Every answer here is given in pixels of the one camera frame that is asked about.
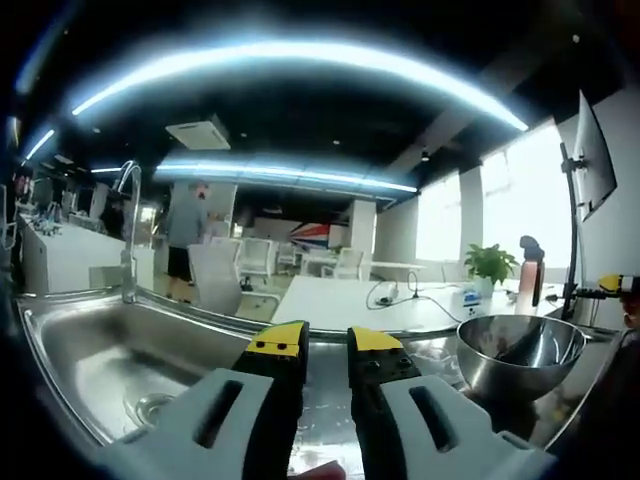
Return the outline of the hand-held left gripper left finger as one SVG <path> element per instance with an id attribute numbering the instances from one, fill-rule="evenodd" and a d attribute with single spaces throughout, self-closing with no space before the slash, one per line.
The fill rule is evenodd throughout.
<path id="1" fill-rule="evenodd" d="M 109 479 L 284 479 L 302 413 L 309 325 L 256 334 L 144 427 L 102 451 Z"/>

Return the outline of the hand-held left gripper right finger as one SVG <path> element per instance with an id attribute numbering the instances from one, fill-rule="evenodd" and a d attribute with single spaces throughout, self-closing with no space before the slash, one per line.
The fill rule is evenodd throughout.
<path id="1" fill-rule="evenodd" d="M 489 414 L 417 368 L 382 331 L 347 331 L 351 415 L 368 479 L 543 479 L 554 456 L 506 431 Z"/>

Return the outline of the person's left hand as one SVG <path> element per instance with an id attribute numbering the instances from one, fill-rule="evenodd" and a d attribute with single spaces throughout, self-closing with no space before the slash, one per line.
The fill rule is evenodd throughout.
<path id="1" fill-rule="evenodd" d="M 346 473 L 337 461 L 331 461 L 310 470 L 287 477 L 288 480 L 345 480 Z"/>

